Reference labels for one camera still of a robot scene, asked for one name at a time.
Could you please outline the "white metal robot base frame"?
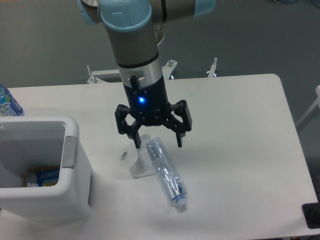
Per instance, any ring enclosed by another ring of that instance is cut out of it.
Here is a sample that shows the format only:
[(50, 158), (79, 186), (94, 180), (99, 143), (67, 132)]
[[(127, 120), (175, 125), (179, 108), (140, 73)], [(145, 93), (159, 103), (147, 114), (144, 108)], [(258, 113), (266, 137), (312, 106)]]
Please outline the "white metal robot base frame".
[[(216, 71), (217, 68), (218, 57), (215, 57), (213, 63), (210, 67), (210, 70), (206, 72), (208, 78), (213, 78), (218, 76), (218, 72)], [(175, 68), (177, 67), (178, 62), (169, 59), (167, 63), (162, 66), (162, 72), (165, 80), (174, 80), (176, 77), (173, 74)], [(94, 70), (90, 69), (90, 66), (86, 66), (88, 71), (89, 79), (87, 80), (88, 84), (97, 84), (102, 82), (108, 83), (117, 83), (121, 81), (120, 72), (118, 69), (111, 69), (111, 70)]]

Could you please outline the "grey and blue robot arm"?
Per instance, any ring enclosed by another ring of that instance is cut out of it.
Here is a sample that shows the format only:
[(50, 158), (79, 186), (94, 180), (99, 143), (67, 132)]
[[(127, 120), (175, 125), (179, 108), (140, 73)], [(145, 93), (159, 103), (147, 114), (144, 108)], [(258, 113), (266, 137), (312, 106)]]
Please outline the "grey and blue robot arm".
[(212, 11), (213, 0), (80, 0), (86, 22), (102, 23), (110, 40), (128, 105), (115, 110), (118, 132), (140, 148), (141, 126), (165, 126), (177, 144), (192, 129), (185, 100), (168, 100), (158, 46), (166, 22), (195, 18)]

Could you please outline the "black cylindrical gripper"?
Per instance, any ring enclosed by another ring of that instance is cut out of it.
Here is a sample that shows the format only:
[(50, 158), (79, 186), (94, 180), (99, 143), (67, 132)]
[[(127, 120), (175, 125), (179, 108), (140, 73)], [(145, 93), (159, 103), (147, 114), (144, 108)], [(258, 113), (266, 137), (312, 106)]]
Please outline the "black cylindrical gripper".
[[(183, 99), (170, 104), (163, 77), (148, 86), (140, 86), (138, 77), (133, 74), (129, 83), (130, 86), (124, 86), (129, 107), (119, 104), (114, 113), (118, 133), (126, 134), (139, 149), (142, 142), (138, 131), (141, 126), (164, 125), (175, 132), (177, 145), (181, 148), (183, 137), (192, 130), (193, 123), (187, 101)], [(128, 115), (134, 118), (131, 125), (126, 120)]]

